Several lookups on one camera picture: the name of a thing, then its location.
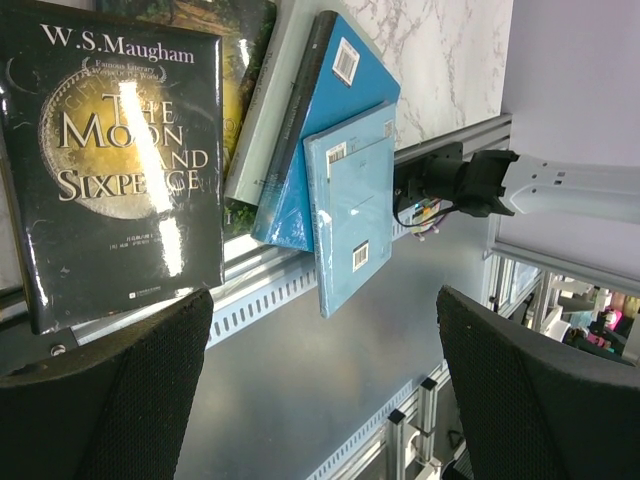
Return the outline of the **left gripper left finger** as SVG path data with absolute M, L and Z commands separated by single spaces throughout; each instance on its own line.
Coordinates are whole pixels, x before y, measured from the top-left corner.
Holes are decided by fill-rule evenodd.
M 173 478 L 213 307 L 201 289 L 2 376 L 2 478 Z

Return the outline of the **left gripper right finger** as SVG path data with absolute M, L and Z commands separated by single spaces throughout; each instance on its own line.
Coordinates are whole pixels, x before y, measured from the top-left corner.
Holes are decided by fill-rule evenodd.
M 638 478 L 638 367 L 552 340 L 450 286 L 436 306 L 475 478 Z

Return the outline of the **light blue thin book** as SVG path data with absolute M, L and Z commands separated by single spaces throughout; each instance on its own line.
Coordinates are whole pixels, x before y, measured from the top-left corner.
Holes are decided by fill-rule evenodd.
M 395 117 L 383 102 L 303 141 L 325 319 L 391 257 Z

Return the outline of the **blue Jules Verne book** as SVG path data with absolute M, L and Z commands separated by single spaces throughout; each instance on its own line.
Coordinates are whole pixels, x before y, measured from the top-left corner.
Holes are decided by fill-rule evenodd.
M 335 163 L 393 134 L 400 85 L 343 13 L 314 18 L 293 79 L 252 237 L 311 252 L 333 224 L 330 191 L 341 189 Z

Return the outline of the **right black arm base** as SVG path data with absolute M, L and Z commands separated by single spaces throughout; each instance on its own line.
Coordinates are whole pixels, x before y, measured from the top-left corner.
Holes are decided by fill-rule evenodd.
M 453 213 L 457 171 L 463 163 L 463 143 L 449 142 L 398 164 L 394 170 L 392 212 L 396 223 L 418 237 L 437 229 Z

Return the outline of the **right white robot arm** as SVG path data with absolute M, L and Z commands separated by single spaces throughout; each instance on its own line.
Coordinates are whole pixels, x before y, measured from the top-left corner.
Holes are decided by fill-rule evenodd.
M 639 169 L 484 150 L 460 167 L 453 204 L 475 217 L 541 212 L 639 223 Z

